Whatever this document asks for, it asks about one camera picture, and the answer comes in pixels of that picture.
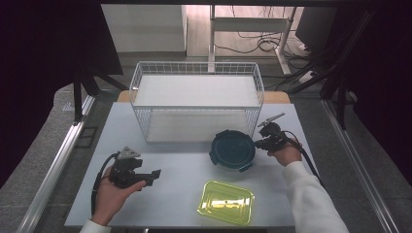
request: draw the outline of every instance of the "white wall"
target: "white wall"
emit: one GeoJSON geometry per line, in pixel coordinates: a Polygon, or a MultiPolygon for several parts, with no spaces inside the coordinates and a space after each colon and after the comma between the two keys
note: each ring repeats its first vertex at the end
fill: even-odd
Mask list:
{"type": "Polygon", "coordinates": [[[118,52],[185,51],[186,6],[104,5],[118,52]]]}

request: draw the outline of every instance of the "person's left hand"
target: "person's left hand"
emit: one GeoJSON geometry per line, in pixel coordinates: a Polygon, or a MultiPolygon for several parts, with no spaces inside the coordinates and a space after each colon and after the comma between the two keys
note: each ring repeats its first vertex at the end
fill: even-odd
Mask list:
{"type": "Polygon", "coordinates": [[[127,197],[140,191],[146,182],[138,182],[128,188],[119,188],[109,181],[112,167],[106,169],[97,191],[96,207],[91,220],[99,225],[107,226],[112,217],[121,209],[127,197]]]}

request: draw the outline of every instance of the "container lid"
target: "container lid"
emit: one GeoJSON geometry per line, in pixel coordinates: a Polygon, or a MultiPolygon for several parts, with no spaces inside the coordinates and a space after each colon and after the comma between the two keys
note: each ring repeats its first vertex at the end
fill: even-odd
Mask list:
{"type": "Polygon", "coordinates": [[[197,211],[204,216],[247,225],[254,199],[254,194],[246,188],[209,181],[204,186],[197,211]]]}
{"type": "Polygon", "coordinates": [[[225,130],[216,135],[209,155],[215,165],[220,163],[224,167],[243,172],[252,166],[255,152],[255,143],[249,135],[225,130]]]}

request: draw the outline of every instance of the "black curtain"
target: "black curtain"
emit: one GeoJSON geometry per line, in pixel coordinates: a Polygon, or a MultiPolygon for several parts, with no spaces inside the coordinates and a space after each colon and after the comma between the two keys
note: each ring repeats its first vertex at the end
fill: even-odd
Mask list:
{"type": "Polygon", "coordinates": [[[0,34],[3,185],[46,121],[57,90],[79,70],[96,76],[122,75],[122,69],[95,1],[1,1],[0,34]]]}
{"type": "Polygon", "coordinates": [[[412,7],[382,3],[349,57],[360,120],[412,183],[412,7]]]}

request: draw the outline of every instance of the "white wire basket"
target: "white wire basket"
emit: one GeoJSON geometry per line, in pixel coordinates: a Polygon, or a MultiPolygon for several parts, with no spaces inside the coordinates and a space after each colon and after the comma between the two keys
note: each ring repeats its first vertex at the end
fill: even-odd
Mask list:
{"type": "Polygon", "coordinates": [[[263,92],[255,63],[139,62],[129,97],[147,142],[212,142],[226,129],[252,137],[263,92]]]}

